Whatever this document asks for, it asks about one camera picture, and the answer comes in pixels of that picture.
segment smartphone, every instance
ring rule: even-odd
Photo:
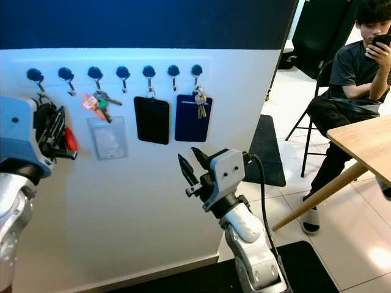
[[[389,46],[391,43],[391,35],[375,35],[372,41],[372,45],[380,48],[380,46],[376,45],[376,42],[380,42]]]

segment black card holder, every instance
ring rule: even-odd
[[[154,98],[134,97],[137,136],[145,142],[169,143],[170,105]]]
[[[194,95],[177,96],[177,117],[175,119],[175,140],[180,142],[205,142],[208,134],[212,109],[211,98],[204,105],[206,118],[198,119],[198,106]]]

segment red object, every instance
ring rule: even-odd
[[[64,129],[65,136],[65,146],[70,151],[78,151],[78,142],[76,141],[75,136],[71,129],[65,127]]]

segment gray t-shirt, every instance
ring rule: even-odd
[[[363,41],[354,42],[340,48],[334,57],[332,66],[330,96],[347,99],[342,89],[343,85],[362,85],[372,82],[378,69],[379,65],[376,61],[365,56]],[[388,84],[391,84],[391,71]],[[378,99],[378,102],[383,103],[387,93],[388,91]],[[360,107],[364,106],[363,108],[366,108],[366,104],[373,104],[373,101],[369,99],[369,95],[360,99],[351,99],[350,102]]]

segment chair leg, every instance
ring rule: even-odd
[[[307,113],[307,109],[304,111],[304,113],[300,116],[299,120],[296,122],[296,124],[293,126],[291,132],[289,132],[287,138],[285,139],[286,141],[288,141],[288,139],[291,137],[293,131],[298,127],[299,123],[301,122],[301,120],[304,118],[304,115]]]
[[[305,163],[307,162],[308,147],[310,145],[311,129],[312,129],[312,120],[310,119],[310,124],[308,126],[308,133],[307,133],[307,141],[305,142],[303,165],[301,167],[301,175],[300,175],[301,177],[304,177]]]

